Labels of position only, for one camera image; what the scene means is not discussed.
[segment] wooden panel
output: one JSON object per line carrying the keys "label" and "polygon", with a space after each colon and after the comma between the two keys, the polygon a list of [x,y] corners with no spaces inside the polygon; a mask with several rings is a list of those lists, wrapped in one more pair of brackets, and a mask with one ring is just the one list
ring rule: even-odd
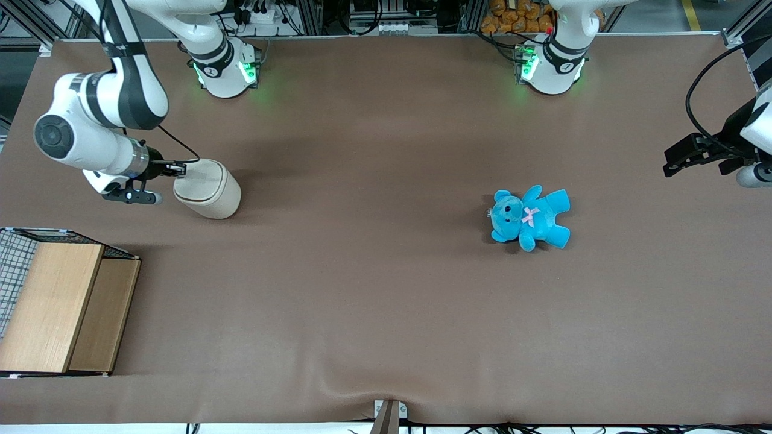
{"label": "wooden panel", "polygon": [[41,243],[0,347],[0,370],[64,372],[103,247]]}
{"label": "wooden panel", "polygon": [[138,259],[102,259],[69,363],[70,370],[113,370],[139,271]]}

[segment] pink bow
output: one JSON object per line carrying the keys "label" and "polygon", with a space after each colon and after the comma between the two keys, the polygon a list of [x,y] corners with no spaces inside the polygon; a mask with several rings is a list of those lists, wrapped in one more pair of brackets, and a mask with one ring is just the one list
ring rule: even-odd
{"label": "pink bow", "polygon": [[524,208],[523,211],[526,212],[525,217],[523,217],[523,223],[528,223],[528,226],[533,228],[533,215],[539,212],[538,208],[530,209],[528,207]]}

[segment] metal grid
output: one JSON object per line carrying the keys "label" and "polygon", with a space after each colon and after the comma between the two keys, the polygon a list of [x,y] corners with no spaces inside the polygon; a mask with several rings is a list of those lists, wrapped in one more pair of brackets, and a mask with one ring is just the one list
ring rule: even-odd
{"label": "metal grid", "polygon": [[132,255],[125,250],[118,249],[117,247],[108,246],[103,242],[98,242],[95,239],[91,239],[87,236],[80,235],[78,232],[73,232],[67,229],[44,229],[44,228],[7,228],[6,230],[12,230],[15,233],[24,235],[28,238],[35,239],[40,242],[66,242],[69,244],[101,244],[104,246],[104,252],[102,257],[115,258],[115,259],[137,259],[136,255]]}
{"label": "metal grid", "polygon": [[0,341],[22,293],[38,244],[34,239],[10,231],[0,232]]}

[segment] cylinder lid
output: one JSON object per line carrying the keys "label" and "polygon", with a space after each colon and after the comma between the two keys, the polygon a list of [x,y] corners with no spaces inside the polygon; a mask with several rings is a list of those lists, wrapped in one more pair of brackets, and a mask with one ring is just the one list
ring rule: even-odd
{"label": "cylinder lid", "polygon": [[185,177],[174,183],[174,194],[190,202],[206,202],[222,194],[226,174],[216,161],[201,159],[188,164]]}

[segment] blue teddy bear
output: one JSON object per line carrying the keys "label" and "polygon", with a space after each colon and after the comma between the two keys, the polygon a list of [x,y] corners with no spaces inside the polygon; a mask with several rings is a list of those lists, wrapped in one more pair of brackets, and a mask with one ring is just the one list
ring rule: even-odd
{"label": "blue teddy bear", "polygon": [[520,247],[530,252],[538,239],[563,249],[571,236],[568,228],[555,223],[555,217],[571,208],[565,190],[539,198],[541,185],[534,185],[521,201],[507,190],[499,190],[493,196],[496,204],[490,210],[493,223],[491,236],[498,242],[512,241],[520,237]]}

